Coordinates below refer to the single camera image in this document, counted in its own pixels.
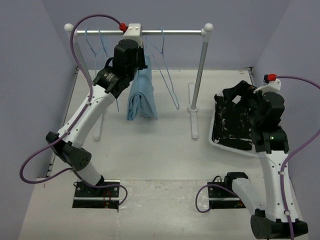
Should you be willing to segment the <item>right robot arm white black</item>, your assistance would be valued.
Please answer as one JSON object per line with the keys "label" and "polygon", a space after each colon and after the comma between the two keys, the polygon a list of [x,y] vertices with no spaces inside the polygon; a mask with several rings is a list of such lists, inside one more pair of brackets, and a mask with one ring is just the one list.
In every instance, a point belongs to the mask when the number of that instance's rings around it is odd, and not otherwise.
{"label": "right robot arm white black", "polygon": [[293,201],[288,171],[289,141],[280,126],[285,111],[280,88],[279,80],[262,87],[242,80],[216,96],[223,106],[230,106],[228,120],[244,116],[249,121],[249,136],[262,167],[265,199],[243,172],[227,173],[223,191],[230,197],[237,195],[243,202],[251,215],[252,233],[260,240],[293,240],[309,231]]}

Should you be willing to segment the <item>aluminium rail right table edge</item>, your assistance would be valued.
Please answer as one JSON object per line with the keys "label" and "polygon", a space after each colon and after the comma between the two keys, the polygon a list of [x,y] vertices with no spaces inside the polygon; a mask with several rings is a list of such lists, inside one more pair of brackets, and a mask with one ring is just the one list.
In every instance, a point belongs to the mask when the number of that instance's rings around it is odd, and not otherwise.
{"label": "aluminium rail right table edge", "polygon": [[252,85],[255,85],[255,80],[253,76],[253,67],[245,67],[245,70],[248,72]]}

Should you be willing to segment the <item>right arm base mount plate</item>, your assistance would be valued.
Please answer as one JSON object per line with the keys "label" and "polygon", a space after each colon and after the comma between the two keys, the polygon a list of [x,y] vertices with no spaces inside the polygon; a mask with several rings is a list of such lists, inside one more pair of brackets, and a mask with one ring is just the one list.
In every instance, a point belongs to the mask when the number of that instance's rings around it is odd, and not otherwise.
{"label": "right arm base mount plate", "polygon": [[213,209],[245,209],[245,205],[234,194],[219,187],[209,186],[207,188],[209,207]]}

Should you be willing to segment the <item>light blue trousers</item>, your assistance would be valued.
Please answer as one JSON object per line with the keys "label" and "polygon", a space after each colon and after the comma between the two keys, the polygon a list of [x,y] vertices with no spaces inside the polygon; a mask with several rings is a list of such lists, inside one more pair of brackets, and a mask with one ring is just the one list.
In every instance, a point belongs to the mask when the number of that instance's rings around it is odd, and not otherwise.
{"label": "light blue trousers", "polygon": [[158,119],[149,55],[145,56],[145,63],[147,68],[139,70],[132,81],[127,102],[126,118],[128,121],[133,121],[137,116]]}

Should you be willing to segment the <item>silver clothes rack with white feet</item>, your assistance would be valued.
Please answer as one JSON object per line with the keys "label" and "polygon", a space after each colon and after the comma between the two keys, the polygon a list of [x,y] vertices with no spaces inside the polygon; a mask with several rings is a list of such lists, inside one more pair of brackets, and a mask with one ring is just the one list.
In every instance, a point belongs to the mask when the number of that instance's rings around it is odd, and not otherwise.
{"label": "silver clothes rack with white feet", "polygon": [[[191,138],[193,140],[198,139],[199,137],[199,130],[198,130],[198,118],[197,118],[197,101],[200,91],[200,85],[202,81],[202,75],[208,50],[208,45],[211,37],[211,33],[214,27],[211,23],[207,23],[201,30],[164,30],[164,36],[202,36],[203,43],[201,48],[199,66],[197,70],[196,80],[195,83],[190,82],[188,84],[189,89],[189,106],[188,112],[190,114],[190,123],[191,123]],[[103,36],[123,36],[126,32],[120,30],[102,30],[101,34]],[[91,35],[99,35],[98,30],[90,30],[89,34]],[[161,35],[160,30],[143,30],[142,29],[142,37],[143,36],[158,36]]]}

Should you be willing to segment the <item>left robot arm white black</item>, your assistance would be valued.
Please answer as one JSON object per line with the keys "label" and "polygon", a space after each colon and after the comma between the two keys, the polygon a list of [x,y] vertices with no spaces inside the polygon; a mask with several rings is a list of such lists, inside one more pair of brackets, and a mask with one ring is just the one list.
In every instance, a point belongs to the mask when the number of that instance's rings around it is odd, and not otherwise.
{"label": "left robot arm white black", "polygon": [[103,193],[103,177],[92,164],[91,153],[83,148],[84,142],[102,113],[130,86],[137,71],[145,68],[143,44],[120,40],[77,111],[57,133],[50,131],[45,138],[54,154],[87,183],[86,190],[94,197]]}

